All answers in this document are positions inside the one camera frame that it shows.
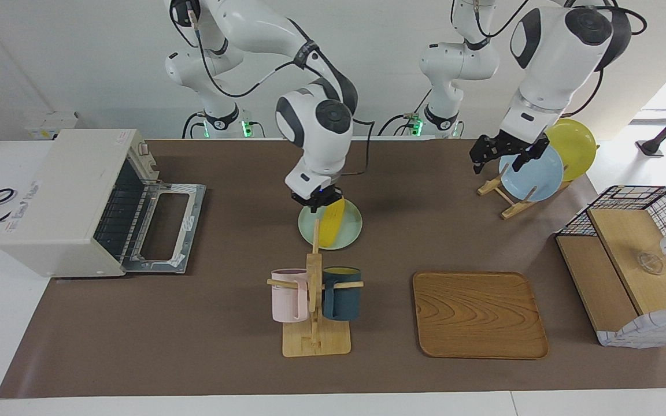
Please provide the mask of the pale green plate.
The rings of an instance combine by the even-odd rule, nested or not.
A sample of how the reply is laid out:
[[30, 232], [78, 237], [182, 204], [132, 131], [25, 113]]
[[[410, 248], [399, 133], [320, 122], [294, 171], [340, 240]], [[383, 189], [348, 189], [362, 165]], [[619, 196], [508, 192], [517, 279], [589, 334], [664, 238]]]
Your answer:
[[[346, 210], [340, 232], [336, 237], [335, 243], [332, 247], [321, 248], [322, 250], [338, 250], [351, 245], [360, 235], [362, 230], [362, 216], [354, 203], [346, 200]], [[319, 221], [322, 213], [325, 211], [325, 206], [319, 208], [316, 214], [312, 215], [309, 211], [309, 206], [305, 206], [298, 215], [298, 230], [302, 237], [308, 242], [313, 243], [315, 236], [315, 224]]]

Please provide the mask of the wooden mug rack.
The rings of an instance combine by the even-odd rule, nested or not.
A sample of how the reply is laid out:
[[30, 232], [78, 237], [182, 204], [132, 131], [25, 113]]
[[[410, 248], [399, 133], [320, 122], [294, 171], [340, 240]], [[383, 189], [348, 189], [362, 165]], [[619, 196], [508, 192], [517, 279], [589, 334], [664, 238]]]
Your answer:
[[285, 323], [281, 351], [286, 358], [343, 355], [352, 350], [350, 326], [344, 321], [328, 320], [322, 315], [323, 264], [319, 253], [320, 219], [315, 219], [312, 252], [306, 256], [308, 273], [309, 319]]

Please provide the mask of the wooden tray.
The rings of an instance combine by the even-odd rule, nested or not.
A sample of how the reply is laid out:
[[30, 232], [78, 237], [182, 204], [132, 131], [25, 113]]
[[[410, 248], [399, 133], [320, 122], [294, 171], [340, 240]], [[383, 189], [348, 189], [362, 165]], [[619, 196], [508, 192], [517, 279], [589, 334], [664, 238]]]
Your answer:
[[541, 360], [550, 350], [533, 288], [519, 272], [412, 277], [418, 344], [432, 358]]

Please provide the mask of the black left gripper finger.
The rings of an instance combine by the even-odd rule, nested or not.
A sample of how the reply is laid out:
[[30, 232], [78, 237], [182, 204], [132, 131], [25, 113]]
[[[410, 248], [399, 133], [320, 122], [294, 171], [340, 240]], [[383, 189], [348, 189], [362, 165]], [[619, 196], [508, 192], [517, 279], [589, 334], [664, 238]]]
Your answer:
[[486, 163], [494, 160], [495, 140], [489, 135], [479, 135], [469, 151], [472, 169], [475, 174], [481, 173]]
[[540, 134], [536, 142], [526, 149], [520, 150], [520, 153], [516, 156], [515, 160], [512, 162], [512, 169], [515, 173], [518, 173], [523, 166], [525, 166], [529, 161], [540, 159], [545, 150], [548, 148], [550, 140], [547, 137], [547, 134]]

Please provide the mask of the white checkered cloth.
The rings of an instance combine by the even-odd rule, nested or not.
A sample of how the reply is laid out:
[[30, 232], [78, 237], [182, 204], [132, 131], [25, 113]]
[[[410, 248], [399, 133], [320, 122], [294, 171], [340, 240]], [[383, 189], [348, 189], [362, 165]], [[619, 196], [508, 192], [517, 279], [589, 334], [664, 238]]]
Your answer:
[[603, 347], [655, 348], [666, 345], [666, 310], [651, 311], [616, 331], [595, 333]]

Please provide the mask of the yellow corn cob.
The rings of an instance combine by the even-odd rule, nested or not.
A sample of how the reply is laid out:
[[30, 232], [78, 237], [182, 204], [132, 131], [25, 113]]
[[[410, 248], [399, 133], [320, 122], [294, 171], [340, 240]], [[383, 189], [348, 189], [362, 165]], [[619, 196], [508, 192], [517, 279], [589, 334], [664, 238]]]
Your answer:
[[343, 223], [345, 210], [346, 200], [344, 198], [325, 207], [325, 211], [320, 217], [318, 242], [321, 248], [332, 247], [335, 243]]

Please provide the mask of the small clear glass item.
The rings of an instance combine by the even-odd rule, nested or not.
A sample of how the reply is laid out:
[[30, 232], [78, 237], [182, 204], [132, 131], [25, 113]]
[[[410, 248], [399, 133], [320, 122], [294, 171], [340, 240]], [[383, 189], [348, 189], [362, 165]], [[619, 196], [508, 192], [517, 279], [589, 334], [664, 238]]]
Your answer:
[[664, 272], [664, 259], [652, 252], [640, 252], [637, 261], [645, 272], [660, 276]]

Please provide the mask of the dark blue mug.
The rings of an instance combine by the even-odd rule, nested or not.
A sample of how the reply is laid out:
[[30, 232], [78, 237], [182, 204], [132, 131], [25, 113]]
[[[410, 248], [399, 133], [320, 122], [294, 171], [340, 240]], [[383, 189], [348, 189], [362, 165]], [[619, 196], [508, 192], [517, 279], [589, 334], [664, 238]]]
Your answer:
[[362, 281], [359, 268], [331, 266], [323, 269], [323, 316], [333, 321], [353, 321], [359, 319], [361, 289], [335, 288], [338, 283]]

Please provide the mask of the pink mug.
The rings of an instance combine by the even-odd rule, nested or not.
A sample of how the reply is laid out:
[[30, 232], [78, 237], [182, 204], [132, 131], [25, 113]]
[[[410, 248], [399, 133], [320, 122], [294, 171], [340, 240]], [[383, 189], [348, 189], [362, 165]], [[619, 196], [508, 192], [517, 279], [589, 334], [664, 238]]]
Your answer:
[[272, 319], [278, 323], [299, 323], [306, 321], [308, 310], [308, 274], [306, 269], [277, 269], [271, 272], [271, 279], [285, 281], [294, 286], [287, 288], [271, 286]]

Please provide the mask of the wooden shelf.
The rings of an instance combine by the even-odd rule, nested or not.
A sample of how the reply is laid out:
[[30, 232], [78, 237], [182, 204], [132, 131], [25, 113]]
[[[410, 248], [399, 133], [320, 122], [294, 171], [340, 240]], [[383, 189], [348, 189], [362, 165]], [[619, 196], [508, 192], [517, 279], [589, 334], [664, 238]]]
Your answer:
[[[640, 210], [590, 210], [598, 235], [560, 236], [558, 248], [594, 331], [616, 331], [643, 314], [666, 310], [663, 235]], [[665, 271], [646, 274], [634, 255], [641, 248], [663, 255]]]

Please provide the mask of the yellow plate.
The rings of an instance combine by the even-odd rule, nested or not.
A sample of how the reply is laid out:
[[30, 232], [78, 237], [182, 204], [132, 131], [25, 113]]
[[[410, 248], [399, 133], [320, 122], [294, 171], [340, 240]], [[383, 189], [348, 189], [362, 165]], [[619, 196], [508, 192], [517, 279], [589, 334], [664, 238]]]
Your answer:
[[570, 182], [591, 168], [597, 155], [598, 145], [590, 130], [581, 122], [561, 118], [545, 130], [550, 145], [562, 158], [563, 182]]

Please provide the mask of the light blue plate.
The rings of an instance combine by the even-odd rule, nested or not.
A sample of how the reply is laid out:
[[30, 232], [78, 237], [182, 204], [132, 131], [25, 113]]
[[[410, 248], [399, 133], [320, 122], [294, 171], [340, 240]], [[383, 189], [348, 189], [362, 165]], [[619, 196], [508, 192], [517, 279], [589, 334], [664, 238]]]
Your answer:
[[507, 168], [501, 182], [515, 198], [528, 201], [542, 201], [557, 192], [564, 177], [562, 158], [552, 146], [548, 146], [540, 159], [530, 160], [520, 171], [513, 170], [516, 155], [506, 155], [499, 159], [499, 171]]

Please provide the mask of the oven door with glass window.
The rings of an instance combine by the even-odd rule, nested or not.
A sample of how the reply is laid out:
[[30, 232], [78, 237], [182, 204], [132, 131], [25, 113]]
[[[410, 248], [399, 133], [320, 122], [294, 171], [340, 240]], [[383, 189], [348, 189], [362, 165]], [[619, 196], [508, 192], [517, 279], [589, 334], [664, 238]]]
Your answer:
[[[145, 182], [145, 190], [142, 192], [132, 224], [128, 229], [126, 242], [119, 254], [116, 255], [116, 260], [120, 263], [122, 271], [127, 273], [185, 273], [205, 192], [206, 186], [203, 184]], [[187, 195], [188, 201], [183, 210], [182, 223], [180, 223], [178, 229], [172, 256], [166, 260], [147, 259], [142, 255], [141, 250], [145, 245], [150, 225], [156, 218], [155, 210], [158, 201], [164, 195], [174, 194]]]

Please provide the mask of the wooden plate rack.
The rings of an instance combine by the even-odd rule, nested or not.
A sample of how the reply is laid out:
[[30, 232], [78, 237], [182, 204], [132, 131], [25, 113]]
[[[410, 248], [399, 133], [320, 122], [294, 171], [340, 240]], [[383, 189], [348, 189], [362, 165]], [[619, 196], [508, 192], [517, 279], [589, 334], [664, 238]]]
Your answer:
[[[518, 199], [513, 197], [503, 187], [501, 182], [502, 176], [506, 171], [507, 168], [502, 169], [502, 171], [498, 171], [497, 176], [495, 176], [493, 179], [489, 179], [488, 181], [484, 182], [484, 184], [476, 190], [476, 193], [478, 193], [479, 196], [488, 195], [489, 193], [497, 193], [497, 195], [499, 195], [499, 197], [502, 198], [502, 200], [504, 200], [508, 204], [508, 207], [505, 210], [503, 210], [502, 213], [500, 213], [500, 216], [503, 220], [511, 219], [517, 216], [518, 214], [528, 210], [529, 208], [531, 208], [531, 206], [534, 206], [540, 202], [540, 201], [528, 201], [526, 198]], [[568, 184], [562, 181], [557, 192], [560, 192], [561, 190], [565, 189], [567, 186]]]

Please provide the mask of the brown table mat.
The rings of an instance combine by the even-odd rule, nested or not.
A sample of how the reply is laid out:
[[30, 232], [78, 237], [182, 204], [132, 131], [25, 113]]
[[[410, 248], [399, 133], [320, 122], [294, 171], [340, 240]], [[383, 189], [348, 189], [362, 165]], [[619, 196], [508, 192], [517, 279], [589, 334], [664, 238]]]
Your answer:
[[[188, 271], [51, 281], [0, 385], [0, 398], [332, 394], [666, 387], [666, 347], [602, 347], [553, 241], [594, 200], [587, 179], [503, 221], [476, 189], [468, 140], [374, 142], [363, 176], [344, 177], [363, 230], [323, 263], [362, 270], [352, 351], [285, 358], [271, 319], [274, 269], [302, 267], [310, 247], [282, 180], [288, 142], [151, 144], [167, 182], [208, 195]], [[520, 272], [549, 351], [536, 361], [429, 358], [417, 341], [412, 276], [420, 271]]]

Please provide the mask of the white toaster oven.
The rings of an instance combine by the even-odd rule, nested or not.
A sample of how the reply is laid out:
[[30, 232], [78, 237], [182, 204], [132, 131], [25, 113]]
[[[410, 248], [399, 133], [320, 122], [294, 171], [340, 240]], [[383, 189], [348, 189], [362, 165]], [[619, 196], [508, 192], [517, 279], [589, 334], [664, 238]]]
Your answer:
[[137, 129], [64, 129], [0, 232], [0, 250], [45, 278], [121, 277], [116, 255], [145, 182]]

